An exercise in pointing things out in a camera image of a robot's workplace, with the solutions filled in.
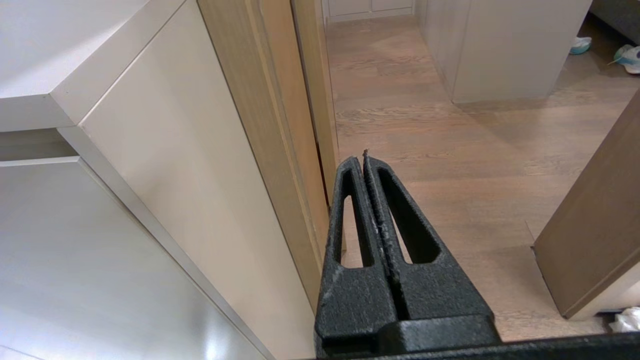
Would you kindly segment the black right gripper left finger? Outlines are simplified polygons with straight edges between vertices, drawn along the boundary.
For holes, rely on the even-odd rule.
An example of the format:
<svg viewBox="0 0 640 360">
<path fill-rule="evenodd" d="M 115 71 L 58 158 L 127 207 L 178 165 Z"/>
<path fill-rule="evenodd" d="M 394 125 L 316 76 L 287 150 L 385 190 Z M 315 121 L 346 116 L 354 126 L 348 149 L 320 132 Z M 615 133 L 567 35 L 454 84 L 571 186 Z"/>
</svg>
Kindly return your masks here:
<svg viewBox="0 0 640 360">
<path fill-rule="evenodd" d="M 361 268 L 341 262 L 346 198 L 353 205 Z M 356 157 L 347 158 L 334 182 L 314 323 L 318 357 L 374 357 L 380 352 L 379 331 L 397 320 L 385 261 L 361 164 Z"/>
</svg>

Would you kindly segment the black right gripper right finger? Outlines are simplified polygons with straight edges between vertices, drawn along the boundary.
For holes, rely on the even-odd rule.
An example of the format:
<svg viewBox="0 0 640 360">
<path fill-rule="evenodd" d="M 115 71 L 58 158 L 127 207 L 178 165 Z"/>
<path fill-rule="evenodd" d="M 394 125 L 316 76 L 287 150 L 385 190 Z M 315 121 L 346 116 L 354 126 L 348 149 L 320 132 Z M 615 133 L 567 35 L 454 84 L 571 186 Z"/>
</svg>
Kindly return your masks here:
<svg viewBox="0 0 640 360">
<path fill-rule="evenodd" d="M 368 152 L 363 159 L 366 190 L 400 319 L 468 316 L 493 322 L 493 311 L 395 171 Z"/>
</svg>

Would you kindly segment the brown wooden door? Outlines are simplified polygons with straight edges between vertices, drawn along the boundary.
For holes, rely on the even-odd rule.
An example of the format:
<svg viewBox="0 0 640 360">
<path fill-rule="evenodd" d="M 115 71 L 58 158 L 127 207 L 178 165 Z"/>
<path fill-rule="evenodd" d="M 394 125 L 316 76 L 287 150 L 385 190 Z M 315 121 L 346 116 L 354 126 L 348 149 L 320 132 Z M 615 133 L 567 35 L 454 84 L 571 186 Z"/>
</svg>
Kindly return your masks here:
<svg viewBox="0 0 640 360">
<path fill-rule="evenodd" d="M 640 89 L 534 242 L 558 312 L 640 306 Z"/>
</svg>

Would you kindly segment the crumpled white cloth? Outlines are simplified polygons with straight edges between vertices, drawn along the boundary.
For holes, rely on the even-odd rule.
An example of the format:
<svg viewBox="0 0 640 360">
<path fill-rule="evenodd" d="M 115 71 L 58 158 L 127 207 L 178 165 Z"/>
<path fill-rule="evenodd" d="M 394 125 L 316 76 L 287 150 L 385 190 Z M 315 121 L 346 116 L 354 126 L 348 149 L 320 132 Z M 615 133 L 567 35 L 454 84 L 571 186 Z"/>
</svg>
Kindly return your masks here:
<svg viewBox="0 0 640 360">
<path fill-rule="evenodd" d="M 640 306 L 629 307 L 616 313 L 609 327 L 614 333 L 640 333 Z"/>
</svg>

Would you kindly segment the beige sideboard cabinet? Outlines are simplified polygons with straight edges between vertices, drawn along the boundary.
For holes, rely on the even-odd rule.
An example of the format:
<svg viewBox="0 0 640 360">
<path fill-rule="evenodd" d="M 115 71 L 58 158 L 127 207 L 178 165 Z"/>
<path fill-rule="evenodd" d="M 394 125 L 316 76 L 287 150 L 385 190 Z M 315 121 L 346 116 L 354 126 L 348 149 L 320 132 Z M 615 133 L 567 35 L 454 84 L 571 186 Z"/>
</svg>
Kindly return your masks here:
<svg viewBox="0 0 640 360">
<path fill-rule="evenodd" d="M 79 157 L 264 360 L 314 315 L 197 0 L 0 0 L 0 162 Z"/>
</svg>

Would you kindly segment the right white drawer front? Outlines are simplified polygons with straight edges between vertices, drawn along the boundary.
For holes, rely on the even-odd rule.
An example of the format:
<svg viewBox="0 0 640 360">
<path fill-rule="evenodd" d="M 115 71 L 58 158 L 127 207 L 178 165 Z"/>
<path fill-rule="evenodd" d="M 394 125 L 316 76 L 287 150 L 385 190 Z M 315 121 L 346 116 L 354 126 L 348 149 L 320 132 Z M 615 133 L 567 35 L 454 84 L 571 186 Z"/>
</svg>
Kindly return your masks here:
<svg viewBox="0 0 640 360">
<path fill-rule="evenodd" d="M 78 157 L 0 161 L 0 360 L 265 360 Z"/>
</svg>

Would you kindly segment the white wardrobe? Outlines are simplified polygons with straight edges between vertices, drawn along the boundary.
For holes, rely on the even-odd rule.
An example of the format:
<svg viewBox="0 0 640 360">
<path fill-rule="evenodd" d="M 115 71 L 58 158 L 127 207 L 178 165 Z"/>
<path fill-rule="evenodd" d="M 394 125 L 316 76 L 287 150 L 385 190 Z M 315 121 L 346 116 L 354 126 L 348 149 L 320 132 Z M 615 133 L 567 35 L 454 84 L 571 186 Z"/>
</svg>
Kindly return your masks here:
<svg viewBox="0 0 640 360">
<path fill-rule="evenodd" d="M 321 0 L 326 22 L 411 15 L 415 0 Z"/>
</svg>

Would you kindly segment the dark grey bed base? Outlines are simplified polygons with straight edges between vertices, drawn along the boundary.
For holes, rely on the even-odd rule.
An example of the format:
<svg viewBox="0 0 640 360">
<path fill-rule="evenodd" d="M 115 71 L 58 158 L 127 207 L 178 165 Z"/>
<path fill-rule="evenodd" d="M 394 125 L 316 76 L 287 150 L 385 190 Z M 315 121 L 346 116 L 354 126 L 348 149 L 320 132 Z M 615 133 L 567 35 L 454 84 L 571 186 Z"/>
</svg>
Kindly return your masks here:
<svg viewBox="0 0 640 360">
<path fill-rule="evenodd" d="M 640 0 L 592 0 L 589 13 L 640 46 Z"/>
</svg>

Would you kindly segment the wooden door frame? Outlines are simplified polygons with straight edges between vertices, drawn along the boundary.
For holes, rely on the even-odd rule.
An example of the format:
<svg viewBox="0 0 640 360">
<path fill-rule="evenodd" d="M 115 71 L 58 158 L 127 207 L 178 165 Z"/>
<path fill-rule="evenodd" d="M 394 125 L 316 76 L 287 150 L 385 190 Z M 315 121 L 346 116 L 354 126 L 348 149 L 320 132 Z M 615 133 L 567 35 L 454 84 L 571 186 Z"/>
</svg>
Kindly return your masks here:
<svg viewBox="0 0 640 360">
<path fill-rule="evenodd" d="M 311 309 L 339 162 L 323 0 L 196 0 Z"/>
</svg>

